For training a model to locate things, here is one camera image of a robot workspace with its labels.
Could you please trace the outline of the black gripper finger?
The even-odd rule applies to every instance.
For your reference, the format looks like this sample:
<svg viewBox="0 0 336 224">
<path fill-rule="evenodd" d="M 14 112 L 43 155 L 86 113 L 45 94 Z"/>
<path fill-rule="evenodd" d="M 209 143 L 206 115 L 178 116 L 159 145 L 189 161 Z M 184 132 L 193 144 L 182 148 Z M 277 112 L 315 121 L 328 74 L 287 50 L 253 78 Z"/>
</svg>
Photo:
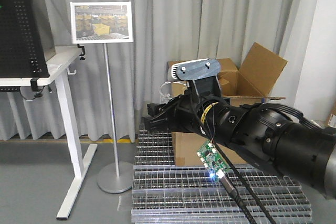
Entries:
<svg viewBox="0 0 336 224">
<path fill-rule="evenodd" d="M 149 103 L 147 104 L 147 111 L 149 116 L 171 115 L 177 102 L 169 102 L 165 104 Z"/>
<path fill-rule="evenodd" d="M 189 132 L 182 124 L 175 118 L 143 118 L 144 128 L 147 131 L 171 131 L 171 132 Z"/>
</svg>

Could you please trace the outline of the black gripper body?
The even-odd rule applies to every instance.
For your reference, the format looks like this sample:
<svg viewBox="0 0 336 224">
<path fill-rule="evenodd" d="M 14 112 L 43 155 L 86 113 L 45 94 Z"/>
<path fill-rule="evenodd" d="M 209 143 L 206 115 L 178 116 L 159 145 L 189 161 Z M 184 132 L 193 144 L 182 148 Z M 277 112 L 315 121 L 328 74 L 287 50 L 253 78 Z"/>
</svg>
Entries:
<svg viewBox="0 0 336 224">
<path fill-rule="evenodd" d="M 219 110 L 230 106 L 228 98 L 210 94 L 194 102 L 191 94 L 175 97 L 167 104 L 167 128 L 173 132 L 214 134 Z"/>
</svg>

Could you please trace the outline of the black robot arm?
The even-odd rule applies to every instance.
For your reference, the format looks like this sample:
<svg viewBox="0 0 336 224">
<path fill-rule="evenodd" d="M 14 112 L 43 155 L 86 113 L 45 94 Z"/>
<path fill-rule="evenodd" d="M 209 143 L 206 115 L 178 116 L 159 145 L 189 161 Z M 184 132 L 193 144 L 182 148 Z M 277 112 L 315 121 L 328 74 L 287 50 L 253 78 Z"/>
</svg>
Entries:
<svg viewBox="0 0 336 224">
<path fill-rule="evenodd" d="M 196 133 L 264 172 L 289 176 L 335 197 L 335 128 L 321 128 L 292 107 L 232 106 L 210 93 L 194 102 L 185 92 L 166 104 L 149 104 L 144 125 L 148 131 Z"/>
</svg>

